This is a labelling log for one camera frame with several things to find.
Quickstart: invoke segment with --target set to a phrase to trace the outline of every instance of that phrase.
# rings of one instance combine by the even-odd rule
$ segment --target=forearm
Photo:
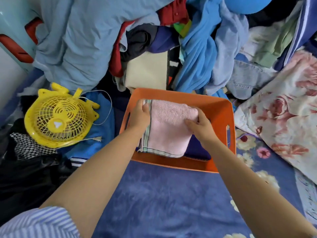
[[[79,167],[41,206],[64,207],[81,237],[92,236],[143,131],[128,128]]]
[[[239,160],[220,141],[205,145],[256,238],[303,237],[316,229],[286,199]]]

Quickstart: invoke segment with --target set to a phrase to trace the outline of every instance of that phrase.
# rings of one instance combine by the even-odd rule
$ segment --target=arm
[[[149,124],[148,104],[139,100],[129,127],[79,167],[40,208],[65,208],[81,237],[90,238]]]
[[[186,120],[210,153],[243,219],[256,238],[310,238],[317,230],[283,196],[239,160],[216,136],[205,114],[199,123]]]

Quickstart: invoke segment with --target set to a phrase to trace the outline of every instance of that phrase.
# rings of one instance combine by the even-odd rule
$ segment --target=fan grille
[[[78,100],[63,96],[50,97],[39,103],[35,109],[33,125],[40,136],[52,141],[66,142],[81,135],[88,124],[84,106]],[[57,114],[67,118],[63,132],[54,133],[47,127],[48,122]]]

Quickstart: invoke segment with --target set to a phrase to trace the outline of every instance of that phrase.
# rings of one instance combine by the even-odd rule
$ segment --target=hand
[[[206,149],[208,143],[219,141],[214,129],[210,121],[205,116],[204,112],[196,108],[198,110],[198,122],[194,122],[192,120],[185,120],[188,128],[193,132],[196,138],[200,141],[202,147]]]
[[[137,128],[145,132],[146,128],[149,126],[151,120],[149,104],[143,105],[143,100],[137,101],[137,104],[130,114],[129,118],[129,128]]]

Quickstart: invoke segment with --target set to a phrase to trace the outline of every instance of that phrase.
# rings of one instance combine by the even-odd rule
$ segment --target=orange plastic basket
[[[150,88],[137,88],[131,95],[131,98],[126,109],[123,122],[121,125],[120,133],[122,133],[126,128],[126,122],[130,112],[135,107],[139,99],[157,99],[166,100],[175,103],[184,103],[189,106],[196,106],[200,108],[207,118],[211,121],[212,127],[214,128],[218,138],[222,143],[227,145],[227,126],[230,130],[230,147],[229,149],[236,154],[236,135],[235,135],[235,125],[233,118],[232,104],[229,100],[223,98],[216,98],[206,95],[198,94],[187,94],[174,91],[165,91]],[[132,160],[160,165],[169,168],[178,169],[188,169],[197,170],[203,172],[213,172],[217,173],[218,170],[213,162],[209,160],[208,162],[188,159],[186,157],[181,158],[167,158],[159,155],[154,155],[150,153],[134,152]]]

